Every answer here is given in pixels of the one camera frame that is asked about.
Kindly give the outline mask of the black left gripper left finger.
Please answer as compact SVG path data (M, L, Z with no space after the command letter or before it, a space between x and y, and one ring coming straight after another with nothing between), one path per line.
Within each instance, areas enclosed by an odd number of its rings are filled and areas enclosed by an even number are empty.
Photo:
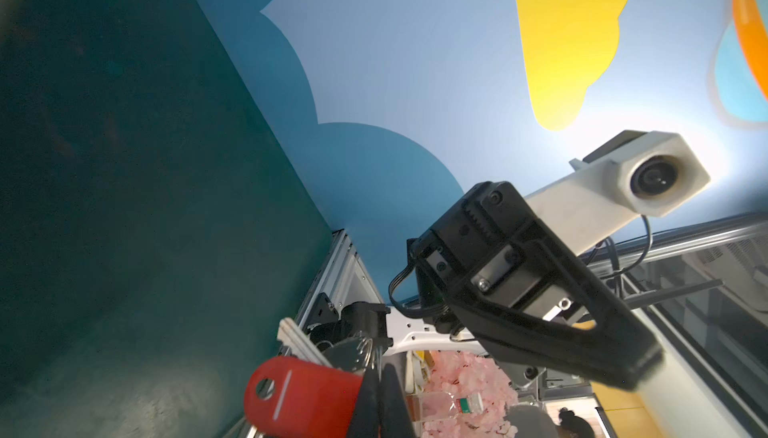
M350 420L347 438L379 437L379 372L368 368L364 375Z

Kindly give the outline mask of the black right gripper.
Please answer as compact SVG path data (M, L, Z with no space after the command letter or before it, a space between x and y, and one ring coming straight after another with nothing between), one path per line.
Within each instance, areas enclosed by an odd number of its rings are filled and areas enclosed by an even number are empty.
M408 244L420 314L466 327L489 354L633 391L664 362L654 334L539 218L509 182L481 182ZM561 299L589 330L548 321Z

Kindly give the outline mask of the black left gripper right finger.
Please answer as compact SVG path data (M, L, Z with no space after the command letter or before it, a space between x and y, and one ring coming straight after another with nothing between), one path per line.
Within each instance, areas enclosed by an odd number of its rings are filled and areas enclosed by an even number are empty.
M393 365L385 365L380 376L380 437L416 438L405 396Z

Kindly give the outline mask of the red key tag with keyring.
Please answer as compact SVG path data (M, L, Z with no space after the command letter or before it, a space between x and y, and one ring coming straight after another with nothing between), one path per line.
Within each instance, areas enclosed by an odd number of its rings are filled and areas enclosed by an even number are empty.
M251 375L244 414L270 437L344 437L362 382L353 373L277 356Z

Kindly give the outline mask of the grey perforated metal ring plate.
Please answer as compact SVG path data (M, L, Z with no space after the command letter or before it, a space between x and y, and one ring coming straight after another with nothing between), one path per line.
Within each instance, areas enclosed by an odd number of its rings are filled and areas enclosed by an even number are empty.
M331 345L322 354L334 368L362 376L379 367L383 350L373 338L352 336Z

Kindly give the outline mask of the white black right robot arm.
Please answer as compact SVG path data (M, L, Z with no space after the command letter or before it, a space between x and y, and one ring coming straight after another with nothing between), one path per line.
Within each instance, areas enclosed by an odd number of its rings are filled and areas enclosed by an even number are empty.
M661 345L507 182L481 182L420 238L395 278L410 303L357 301L312 324L321 349L355 335L390 353L467 350L511 378L553 368L632 390Z

